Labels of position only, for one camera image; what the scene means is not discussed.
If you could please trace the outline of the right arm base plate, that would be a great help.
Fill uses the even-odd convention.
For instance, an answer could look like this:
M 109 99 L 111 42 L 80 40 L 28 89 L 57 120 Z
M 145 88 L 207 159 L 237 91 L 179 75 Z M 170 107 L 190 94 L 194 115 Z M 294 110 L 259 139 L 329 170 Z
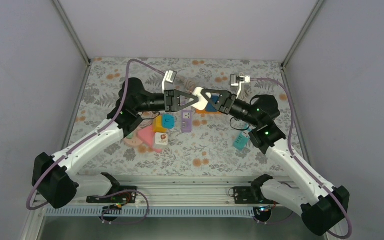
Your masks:
M 235 204 L 274 204 L 275 202 L 264 198 L 251 186 L 235 186 L 229 190 L 229 195 L 234 198 Z

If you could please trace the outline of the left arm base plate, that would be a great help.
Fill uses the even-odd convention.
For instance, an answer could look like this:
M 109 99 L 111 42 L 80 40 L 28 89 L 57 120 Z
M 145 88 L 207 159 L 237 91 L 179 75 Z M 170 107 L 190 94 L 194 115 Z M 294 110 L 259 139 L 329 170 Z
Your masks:
M 136 192 L 138 188 L 136 186 L 120 186 L 117 190 L 110 190 L 106 196 L 112 195 L 111 197 L 96 197 L 88 196 L 86 198 L 87 203 L 97 204 L 134 204 L 136 201 Z

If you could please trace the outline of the purple power strip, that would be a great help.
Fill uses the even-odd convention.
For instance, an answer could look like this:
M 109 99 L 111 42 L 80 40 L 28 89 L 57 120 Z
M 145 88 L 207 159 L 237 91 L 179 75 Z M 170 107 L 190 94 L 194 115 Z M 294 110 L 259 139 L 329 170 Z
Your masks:
M 182 110 L 181 111 L 181 131 L 183 133 L 191 133 L 192 132 L 192 112 L 190 110 Z

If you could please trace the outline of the white square plug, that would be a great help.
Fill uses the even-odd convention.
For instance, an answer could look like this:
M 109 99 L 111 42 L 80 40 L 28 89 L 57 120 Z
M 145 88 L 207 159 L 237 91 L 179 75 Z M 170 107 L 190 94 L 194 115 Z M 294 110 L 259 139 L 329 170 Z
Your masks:
M 204 90 L 202 87 L 196 87 L 195 89 L 194 89 L 194 91 L 192 92 L 192 94 L 194 95 L 194 96 L 196 96 L 196 97 L 198 97 L 198 102 L 197 103 L 194 103 L 193 105 L 192 105 L 192 107 L 193 108 L 195 108 L 195 109 L 197 109 L 197 110 L 199 110 L 199 111 L 203 111 L 203 110 L 205 110 L 206 109 L 206 107 L 207 107 L 207 105 L 208 105 L 208 103 L 209 103 L 209 101 L 205 98 L 205 97 L 207 97 L 208 99 L 210 99 L 211 98 L 211 94 L 210 93 L 204 93 L 204 94 L 202 94 L 202 90 Z

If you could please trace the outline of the yellow cube socket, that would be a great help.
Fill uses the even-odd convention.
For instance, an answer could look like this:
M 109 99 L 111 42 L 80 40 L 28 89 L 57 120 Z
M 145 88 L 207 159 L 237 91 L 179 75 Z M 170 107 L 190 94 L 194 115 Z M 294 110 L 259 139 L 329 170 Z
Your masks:
M 155 133 L 166 133 L 167 129 L 163 127 L 163 117 L 161 115 L 157 116 L 152 121 L 152 130 Z

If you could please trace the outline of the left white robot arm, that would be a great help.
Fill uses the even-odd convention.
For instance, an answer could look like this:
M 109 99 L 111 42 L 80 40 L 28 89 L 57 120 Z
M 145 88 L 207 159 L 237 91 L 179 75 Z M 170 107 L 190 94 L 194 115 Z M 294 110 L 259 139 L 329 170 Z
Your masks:
M 176 89 L 151 93 L 145 90 L 142 81 L 127 79 L 120 90 L 115 109 L 92 132 L 74 144 L 52 154 L 45 152 L 34 161 L 32 185 L 45 204 L 59 209 L 75 198 L 100 196 L 111 203 L 119 197 L 119 188 L 112 183 L 112 177 L 99 174 L 90 178 L 76 178 L 80 169 L 108 146 L 132 134 L 143 122 L 141 112 L 179 112 L 193 106 L 202 107 L 199 102 L 201 87 L 193 92 Z

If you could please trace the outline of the white plug adapter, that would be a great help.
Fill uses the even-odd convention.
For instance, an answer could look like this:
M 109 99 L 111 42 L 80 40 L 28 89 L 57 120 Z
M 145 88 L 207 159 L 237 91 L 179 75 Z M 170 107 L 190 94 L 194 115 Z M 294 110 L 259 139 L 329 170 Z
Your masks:
M 156 132 L 153 138 L 153 147 L 164 149 L 169 145 L 169 136 L 167 133 Z

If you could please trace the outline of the dark blue cube socket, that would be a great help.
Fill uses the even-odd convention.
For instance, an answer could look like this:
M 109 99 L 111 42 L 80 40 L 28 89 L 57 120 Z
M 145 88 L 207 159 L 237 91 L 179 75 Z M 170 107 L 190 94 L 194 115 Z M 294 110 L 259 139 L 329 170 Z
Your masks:
M 217 105 L 218 102 L 219 102 L 219 98 L 220 98 L 219 95 L 212 94 L 210 100 L 211 100 L 215 105 Z M 218 110 L 212 103 L 208 103 L 206 109 L 207 109 L 208 112 L 219 111 L 219 110 Z

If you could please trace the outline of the pink triangular power strip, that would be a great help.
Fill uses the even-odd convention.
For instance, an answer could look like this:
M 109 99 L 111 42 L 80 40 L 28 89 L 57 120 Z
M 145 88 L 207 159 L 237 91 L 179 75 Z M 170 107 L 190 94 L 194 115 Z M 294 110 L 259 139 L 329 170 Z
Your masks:
M 151 148 L 154 152 L 161 153 L 163 151 L 162 149 L 154 148 L 153 141 L 155 137 L 155 132 L 151 125 L 141 130 L 138 130 L 136 135 L 145 145 Z

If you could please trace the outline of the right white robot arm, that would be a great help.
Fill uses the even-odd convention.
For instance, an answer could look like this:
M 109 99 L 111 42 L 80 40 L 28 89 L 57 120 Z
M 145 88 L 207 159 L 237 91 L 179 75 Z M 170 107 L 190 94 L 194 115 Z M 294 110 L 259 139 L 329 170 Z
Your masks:
M 348 215 L 350 193 L 344 187 L 335 187 L 317 173 L 294 148 L 274 120 L 280 115 L 279 105 L 273 95 L 257 95 L 253 103 L 237 99 L 235 94 L 224 90 L 203 89 L 198 96 L 218 112 L 230 115 L 253 127 L 250 141 L 267 158 L 275 160 L 297 185 L 289 188 L 268 175 L 254 183 L 251 198 L 258 204 L 274 201 L 301 216 L 304 225 L 315 235 L 329 233 L 337 239 L 340 235 L 331 229 L 346 220 L 348 239 L 353 227 Z

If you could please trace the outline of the cyan cube socket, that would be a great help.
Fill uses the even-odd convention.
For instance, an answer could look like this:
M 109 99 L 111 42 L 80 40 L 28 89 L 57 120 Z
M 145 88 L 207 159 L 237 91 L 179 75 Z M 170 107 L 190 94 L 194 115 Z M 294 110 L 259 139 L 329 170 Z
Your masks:
M 163 114 L 161 117 L 161 125 L 165 129 L 173 129 L 176 124 L 176 119 L 173 115 L 170 114 Z

